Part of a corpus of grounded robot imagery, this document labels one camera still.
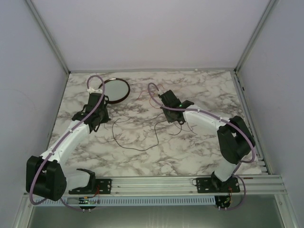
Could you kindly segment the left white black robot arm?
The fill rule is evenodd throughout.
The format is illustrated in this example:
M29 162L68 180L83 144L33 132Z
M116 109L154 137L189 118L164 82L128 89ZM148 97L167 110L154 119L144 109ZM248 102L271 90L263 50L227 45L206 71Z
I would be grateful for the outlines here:
M109 98L91 93L88 103L77 112L64 134L40 156L31 156L26 164L26 191L32 204L34 195L58 201L65 192L93 194L96 177L93 171L68 169L65 164L75 148L100 125L110 121L107 105Z

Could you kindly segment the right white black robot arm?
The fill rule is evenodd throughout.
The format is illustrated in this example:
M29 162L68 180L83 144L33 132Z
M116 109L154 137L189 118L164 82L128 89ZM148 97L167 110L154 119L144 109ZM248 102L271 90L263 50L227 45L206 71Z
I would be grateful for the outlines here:
M191 101L181 102L168 90L159 95L162 107L169 123L194 124L214 130L218 137L222 159L211 175L214 185L220 185L230 179L256 143L245 121L240 116L222 118L201 110Z

